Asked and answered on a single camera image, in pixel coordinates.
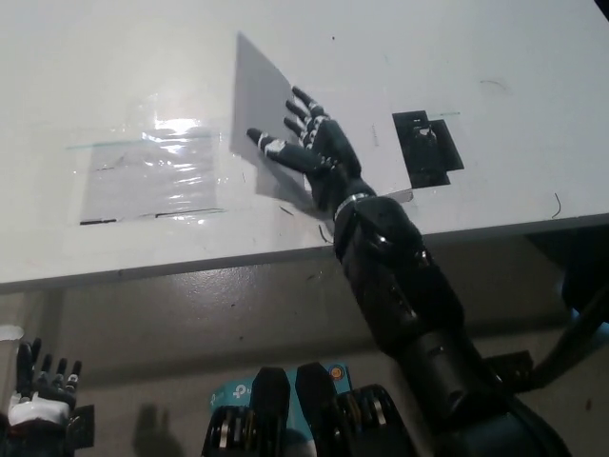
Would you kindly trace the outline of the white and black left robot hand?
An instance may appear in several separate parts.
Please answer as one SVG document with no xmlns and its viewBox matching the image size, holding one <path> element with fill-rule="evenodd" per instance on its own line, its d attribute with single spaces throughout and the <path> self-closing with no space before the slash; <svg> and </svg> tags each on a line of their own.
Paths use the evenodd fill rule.
<svg viewBox="0 0 609 457">
<path fill-rule="evenodd" d="M 53 356 L 47 353 L 40 369 L 36 370 L 41 349 L 40 338 L 19 345 L 16 384 L 8 409 L 10 427 L 29 424 L 65 427 L 76 409 L 82 362 L 76 360 L 71 371 L 67 371 L 68 360 L 61 358 L 56 370 L 52 371 Z"/>
</svg>

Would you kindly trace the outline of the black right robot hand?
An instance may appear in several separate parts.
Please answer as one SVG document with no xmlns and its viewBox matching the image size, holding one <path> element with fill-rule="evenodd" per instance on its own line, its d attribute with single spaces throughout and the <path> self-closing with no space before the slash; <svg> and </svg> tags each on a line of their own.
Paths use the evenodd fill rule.
<svg viewBox="0 0 609 457">
<path fill-rule="evenodd" d="M 315 208 L 334 214 L 351 198 L 366 198 L 376 192 L 362 178 L 355 150 L 338 122 L 307 93 L 292 89 L 294 99 L 285 107 L 296 116 L 286 117 L 285 126 L 296 135 L 289 143 L 255 128 L 247 137 L 268 159 L 304 175 L 311 187 Z"/>
</svg>

